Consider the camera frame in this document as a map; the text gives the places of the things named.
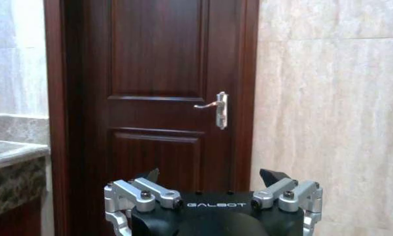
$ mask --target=lever handle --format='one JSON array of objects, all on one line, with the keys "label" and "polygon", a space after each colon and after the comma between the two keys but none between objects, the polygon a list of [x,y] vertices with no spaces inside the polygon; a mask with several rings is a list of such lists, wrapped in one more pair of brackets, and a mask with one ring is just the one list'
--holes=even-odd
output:
[{"label": "lever handle", "polygon": [[227,98],[229,95],[225,92],[219,92],[217,94],[217,101],[206,104],[206,105],[194,105],[197,109],[205,109],[207,107],[217,107],[215,112],[215,125],[221,130],[227,127]]},{"label": "lever handle", "polygon": [[198,108],[198,109],[203,109],[203,108],[207,108],[207,107],[214,107],[214,106],[223,106],[223,102],[222,101],[214,101],[203,106],[199,106],[199,105],[194,105],[194,108]]}]

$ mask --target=door panel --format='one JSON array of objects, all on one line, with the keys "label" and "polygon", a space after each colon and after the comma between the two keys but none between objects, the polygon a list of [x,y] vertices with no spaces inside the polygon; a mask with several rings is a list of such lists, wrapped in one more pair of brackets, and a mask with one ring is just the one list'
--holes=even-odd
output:
[{"label": "door panel", "polygon": [[113,1],[113,95],[203,97],[205,4]]},{"label": "door panel", "polygon": [[123,129],[111,132],[114,179],[158,168],[158,183],[170,189],[199,189],[202,134]]}]

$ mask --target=grout line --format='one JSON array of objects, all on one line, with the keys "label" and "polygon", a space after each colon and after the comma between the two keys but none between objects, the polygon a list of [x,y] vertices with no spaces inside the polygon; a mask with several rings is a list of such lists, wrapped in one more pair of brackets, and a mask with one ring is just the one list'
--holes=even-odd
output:
[{"label": "grout line", "polygon": [[306,39],[286,39],[286,40],[262,40],[263,42],[279,43],[289,41],[314,41],[314,40],[361,40],[361,39],[393,39],[393,37],[375,38],[306,38]]},{"label": "grout line", "polygon": [[6,114],[6,113],[0,113],[0,117],[49,119],[49,116],[43,116],[43,115],[25,115],[25,114]]}]

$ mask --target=marble countertop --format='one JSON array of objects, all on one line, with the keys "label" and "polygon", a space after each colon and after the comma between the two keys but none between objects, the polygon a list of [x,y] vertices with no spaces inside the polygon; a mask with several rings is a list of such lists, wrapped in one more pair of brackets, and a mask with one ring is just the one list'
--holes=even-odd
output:
[{"label": "marble countertop", "polygon": [[0,141],[0,168],[46,155],[46,145]]}]

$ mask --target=logo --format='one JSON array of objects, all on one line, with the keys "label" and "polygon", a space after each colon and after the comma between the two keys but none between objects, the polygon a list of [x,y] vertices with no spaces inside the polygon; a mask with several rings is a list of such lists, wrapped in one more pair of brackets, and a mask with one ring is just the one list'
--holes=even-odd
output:
[{"label": "logo", "polygon": [[242,207],[246,203],[187,203],[186,207]]}]

